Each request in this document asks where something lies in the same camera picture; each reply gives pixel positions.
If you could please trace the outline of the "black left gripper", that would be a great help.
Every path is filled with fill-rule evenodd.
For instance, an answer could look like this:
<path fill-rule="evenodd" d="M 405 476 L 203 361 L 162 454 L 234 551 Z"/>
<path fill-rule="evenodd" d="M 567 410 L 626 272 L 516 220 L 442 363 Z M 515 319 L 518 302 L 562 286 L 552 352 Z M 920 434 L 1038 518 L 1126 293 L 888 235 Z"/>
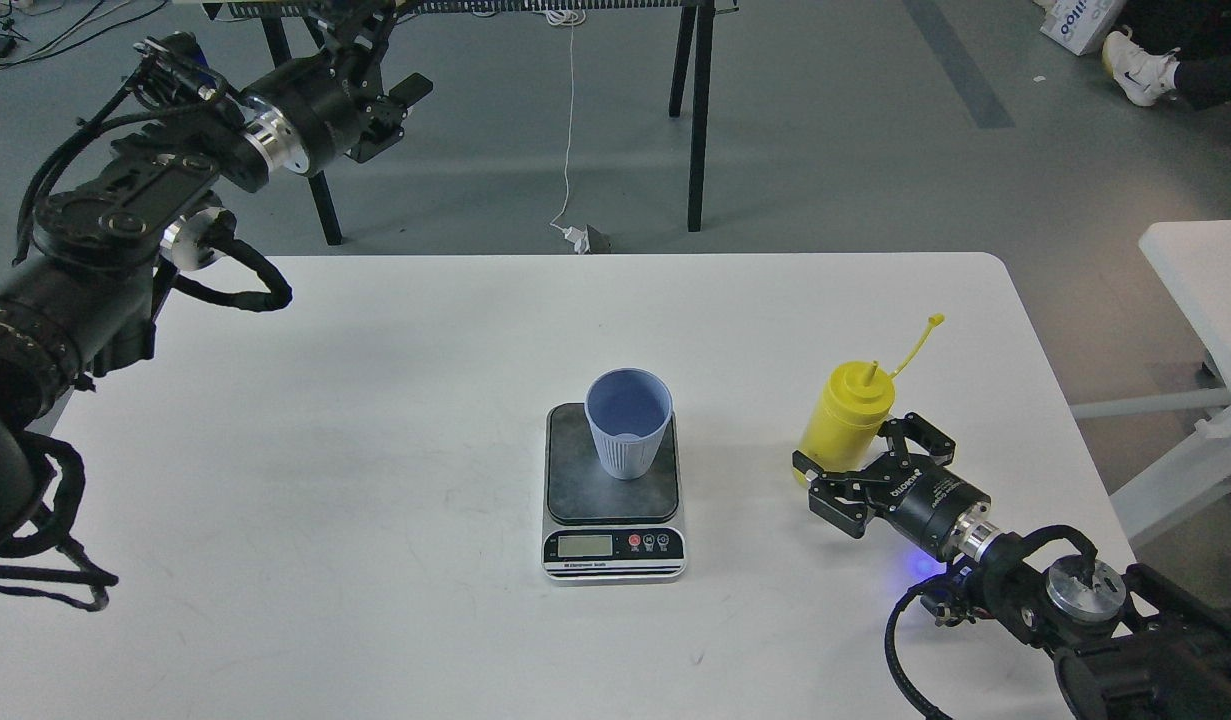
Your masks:
<path fill-rule="evenodd" d="M 382 91 L 383 55 L 398 1 L 318 1 L 318 55 L 277 66 L 243 91 L 245 138 L 268 170 L 313 177 L 340 156 L 367 162 L 405 137 L 410 110 L 435 89 L 410 74 Z"/>

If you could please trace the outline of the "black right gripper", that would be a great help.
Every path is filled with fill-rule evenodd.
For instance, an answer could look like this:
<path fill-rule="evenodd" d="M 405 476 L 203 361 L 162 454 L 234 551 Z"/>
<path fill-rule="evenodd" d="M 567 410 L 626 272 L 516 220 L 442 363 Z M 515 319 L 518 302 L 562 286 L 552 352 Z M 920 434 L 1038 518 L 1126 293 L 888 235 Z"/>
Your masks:
<path fill-rule="evenodd" d="M 952 561 L 966 534 L 959 521 L 986 512 L 990 496 L 945 469 L 955 442 L 918 414 L 885 420 L 876 437 L 886 450 L 863 471 L 827 471 L 793 452 L 792 466 L 808 480 L 808 507 L 853 539 L 880 514 L 929 558 Z"/>

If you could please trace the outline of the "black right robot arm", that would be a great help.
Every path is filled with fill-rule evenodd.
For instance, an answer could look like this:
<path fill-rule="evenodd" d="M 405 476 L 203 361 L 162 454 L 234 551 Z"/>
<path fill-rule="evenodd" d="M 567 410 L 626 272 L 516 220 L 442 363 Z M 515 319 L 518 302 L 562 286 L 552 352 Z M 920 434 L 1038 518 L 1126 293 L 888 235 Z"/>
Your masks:
<path fill-rule="evenodd" d="M 870 465 L 828 471 L 801 450 L 808 505 L 848 537 L 886 521 L 940 574 L 888 615 L 883 652 L 900 693 L 926 719 L 944 718 L 897 655 L 897 622 L 916 599 L 940 626 L 993 620 L 1044 651 L 1077 719 L 1231 719 L 1231 618 L 1144 564 L 1117 571 L 1081 530 L 1019 537 L 988 521 L 990 498 L 949 470 L 954 442 L 918 414 L 884 421 L 886 450 Z"/>

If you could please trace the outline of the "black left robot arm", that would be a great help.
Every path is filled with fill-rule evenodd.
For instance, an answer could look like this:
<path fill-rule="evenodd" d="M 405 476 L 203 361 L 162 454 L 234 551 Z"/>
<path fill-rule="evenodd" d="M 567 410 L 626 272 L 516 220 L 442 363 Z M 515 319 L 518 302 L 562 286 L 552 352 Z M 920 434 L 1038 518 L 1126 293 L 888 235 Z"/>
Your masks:
<path fill-rule="evenodd" d="M 113 574 L 71 537 L 85 489 L 74 447 L 31 430 L 71 389 L 154 354 L 172 292 L 249 313 L 291 305 L 291 284 L 236 236 L 214 192 L 250 193 L 278 169 L 318 177 L 404 135 L 433 85 L 387 89 L 388 37 L 419 1 L 307 1 L 318 50 L 231 86 L 190 33 L 146 38 L 94 118 L 39 165 L 0 284 L 0 593 L 103 610 Z"/>

